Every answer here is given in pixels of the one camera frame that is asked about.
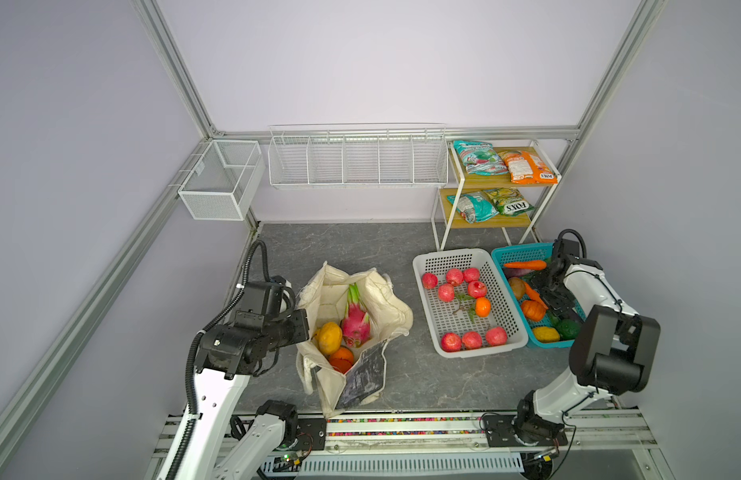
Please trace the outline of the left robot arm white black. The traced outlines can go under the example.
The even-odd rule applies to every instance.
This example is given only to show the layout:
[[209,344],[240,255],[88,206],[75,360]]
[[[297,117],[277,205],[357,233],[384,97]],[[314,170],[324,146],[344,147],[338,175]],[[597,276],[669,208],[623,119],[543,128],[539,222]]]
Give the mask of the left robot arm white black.
[[244,256],[236,295],[202,327],[184,366],[186,409],[158,476],[162,479],[250,479],[266,458],[298,435],[296,406],[268,400],[224,458],[220,447],[250,380],[270,371],[266,358],[308,340],[308,316],[292,286],[270,274],[268,248],[256,240]]

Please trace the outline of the cream canvas tote bag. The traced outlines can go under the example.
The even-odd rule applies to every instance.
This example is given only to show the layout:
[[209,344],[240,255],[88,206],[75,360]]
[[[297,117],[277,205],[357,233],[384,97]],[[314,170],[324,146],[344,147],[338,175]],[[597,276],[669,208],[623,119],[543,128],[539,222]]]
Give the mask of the cream canvas tote bag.
[[308,340],[298,344],[296,370],[304,392],[318,394],[327,418],[374,402],[386,384],[385,350],[409,334],[411,308],[374,268],[348,274],[322,265],[298,294]]

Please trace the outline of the orange snack bag top shelf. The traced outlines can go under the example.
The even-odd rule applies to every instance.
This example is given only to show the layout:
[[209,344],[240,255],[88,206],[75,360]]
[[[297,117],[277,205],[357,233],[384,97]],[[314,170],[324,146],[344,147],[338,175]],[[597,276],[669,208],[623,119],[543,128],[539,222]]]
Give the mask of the orange snack bag top shelf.
[[543,160],[527,150],[498,150],[498,157],[508,170],[510,181],[517,185],[553,185],[557,176]]

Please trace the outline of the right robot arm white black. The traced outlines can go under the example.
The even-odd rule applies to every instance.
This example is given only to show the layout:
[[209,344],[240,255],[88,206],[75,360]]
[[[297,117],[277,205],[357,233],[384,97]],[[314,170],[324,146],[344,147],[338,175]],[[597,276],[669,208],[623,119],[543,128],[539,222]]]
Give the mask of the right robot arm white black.
[[564,229],[551,243],[497,248],[491,257],[501,271],[522,273],[524,298],[540,305],[540,320],[550,330],[569,327],[559,340],[569,348],[566,370],[518,403],[512,427],[520,443],[554,441],[571,414],[644,390],[660,326],[615,292],[577,231]]

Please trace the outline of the pink dragon fruit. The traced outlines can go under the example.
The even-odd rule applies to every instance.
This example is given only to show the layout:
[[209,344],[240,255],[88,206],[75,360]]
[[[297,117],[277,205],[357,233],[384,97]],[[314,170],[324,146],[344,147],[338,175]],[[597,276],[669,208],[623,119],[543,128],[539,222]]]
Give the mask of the pink dragon fruit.
[[371,338],[370,316],[362,306],[358,284],[348,286],[348,305],[342,320],[344,343],[349,348],[360,348]]

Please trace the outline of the orange fruit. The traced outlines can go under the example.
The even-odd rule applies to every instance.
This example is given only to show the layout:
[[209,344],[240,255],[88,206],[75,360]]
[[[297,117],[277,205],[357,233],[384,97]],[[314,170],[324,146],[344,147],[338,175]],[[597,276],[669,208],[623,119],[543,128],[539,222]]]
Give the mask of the orange fruit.
[[344,346],[338,348],[336,352],[332,353],[332,355],[328,357],[329,362],[336,362],[338,360],[342,360],[350,364],[354,364],[354,362],[356,362],[356,360],[354,360],[354,352],[352,352],[350,348],[346,348]]

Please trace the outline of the red tomato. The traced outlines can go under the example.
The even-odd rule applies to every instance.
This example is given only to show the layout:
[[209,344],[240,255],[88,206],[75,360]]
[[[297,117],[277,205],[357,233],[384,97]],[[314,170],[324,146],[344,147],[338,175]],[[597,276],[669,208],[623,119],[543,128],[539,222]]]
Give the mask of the red tomato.
[[351,361],[342,358],[330,360],[330,365],[332,366],[332,368],[334,368],[334,370],[340,372],[341,374],[348,373],[348,371],[352,369],[352,366],[354,366]]

